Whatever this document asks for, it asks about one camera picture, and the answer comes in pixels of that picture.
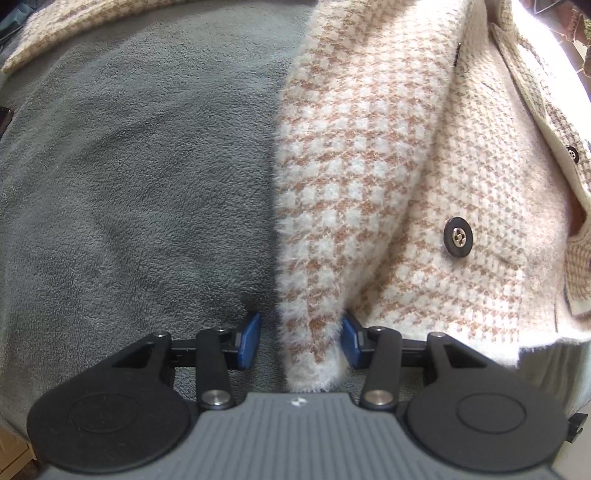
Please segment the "coat button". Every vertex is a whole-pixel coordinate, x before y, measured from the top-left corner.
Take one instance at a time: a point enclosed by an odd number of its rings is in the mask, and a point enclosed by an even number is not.
[[[463,258],[472,251],[474,237],[470,224],[461,217],[447,221],[443,229],[443,243],[453,257]]]
[[[579,163],[579,152],[577,152],[577,149],[571,146],[566,147],[566,149],[569,151],[570,158],[572,158],[575,163]]]

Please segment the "ribbed gray surface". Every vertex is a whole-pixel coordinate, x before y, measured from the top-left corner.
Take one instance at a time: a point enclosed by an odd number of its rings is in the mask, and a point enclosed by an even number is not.
[[[43,480],[100,479],[47,469]],[[109,480],[558,480],[549,469],[477,475],[417,448],[387,413],[370,413],[348,394],[250,393],[233,410],[201,416],[166,457]]]

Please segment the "gray fleece blanket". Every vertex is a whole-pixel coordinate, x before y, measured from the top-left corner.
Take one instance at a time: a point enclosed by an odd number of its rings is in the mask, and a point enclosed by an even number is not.
[[[0,423],[26,436],[33,402],[106,355],[154,330],[232,326],[248,309],[264,314],[262,339],[236,392],[284,389],[273,120],[310,11],[171,7],[0,79],[0,105],[15,110],[0,141]],[[521,371],[571,411],[590,396],[588,357],[557,346],[525,355]],[[421,377],[404,378],[408,397]],[[361,380],[342,388],[355,396]],[[193,371],[175,387],[192,398]]]

